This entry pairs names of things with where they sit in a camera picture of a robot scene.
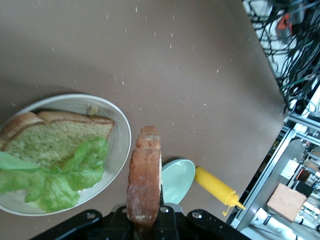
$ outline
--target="bread slice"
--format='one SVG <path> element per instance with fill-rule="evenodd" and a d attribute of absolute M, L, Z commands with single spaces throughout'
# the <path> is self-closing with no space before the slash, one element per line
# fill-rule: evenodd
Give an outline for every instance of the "bread slice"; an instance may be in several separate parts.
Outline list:
<path fill-rule="evenodd" d="M 62 166 L 78 145 L 97 136 L 108 139 L 108 117 L 63 111 L 27 112 L 0 131 L 0 150 L 39 167 Z"/>
<path fill-rule="evenodd" d="M 138 239 L 151 239 L 161 194 L 160 137 L 154 126 L 141 129 L 133 150 L 128 177 L 127 213 Z"/>

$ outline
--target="brown tabletop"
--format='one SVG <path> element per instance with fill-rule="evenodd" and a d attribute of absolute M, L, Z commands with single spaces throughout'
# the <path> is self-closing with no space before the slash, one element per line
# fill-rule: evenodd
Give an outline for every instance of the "brown tabletop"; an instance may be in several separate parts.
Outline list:
<path fill-rule="evenodd" d="M 161 136 L 162 162 L 183 156 L 241 195 L 282 128 L 284 101 L 241 1 L 0 1 L 0 123 L 64 93 L 116 104 L 135 140 Z M 85 210 L 126 201 L 128 161 L 98 196 L 49 216 L 0 211 L 2 239 L 28 239 Z M 194 182 L 180 203 L 225 221 Z"/>

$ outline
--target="lettuce leaf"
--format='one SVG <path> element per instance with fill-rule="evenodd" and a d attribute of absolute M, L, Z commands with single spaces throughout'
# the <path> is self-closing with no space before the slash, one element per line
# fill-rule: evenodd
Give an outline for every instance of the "lettuce leaf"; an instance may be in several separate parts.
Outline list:
<path fill-rule="evenodd" d="M 78 191 L 91 188 L 102 179 L 108 144 L 95 137 L 78 146 L 62 168 L 38 167 L 0 151 L 0 193 L 27 190 L 24 201 L 36 202 L 46 212 L 74 207 Z"/>

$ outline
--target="small bowl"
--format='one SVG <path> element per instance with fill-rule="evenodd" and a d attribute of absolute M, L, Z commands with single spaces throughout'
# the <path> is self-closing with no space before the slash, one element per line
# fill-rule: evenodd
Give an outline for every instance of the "small bowl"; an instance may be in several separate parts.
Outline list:
<path fill-rule="evenodd" d="M 165 203 L 179 204 L 189 191 L 196 173 L 195 164 L 177 159 L 162 167 L 162 190 Z"/>

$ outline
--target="yellow squeeze bottle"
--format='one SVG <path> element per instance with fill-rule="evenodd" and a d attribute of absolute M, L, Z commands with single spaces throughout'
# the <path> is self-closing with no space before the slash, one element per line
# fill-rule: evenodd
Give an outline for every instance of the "yellow squeeze bottle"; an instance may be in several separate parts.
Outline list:
<path fill-rule="evenodd" d="M 246 209 L 245 206 L 239 202 L 239 195 L 236 194 L 235 190 L 202 167 L 196 167 L 194 179 L 220 202 L 224 203 L 224 205 L 229 205 L 227 212 L 230 207 L 234 207 L 235 205 L 242 209 Z"/>

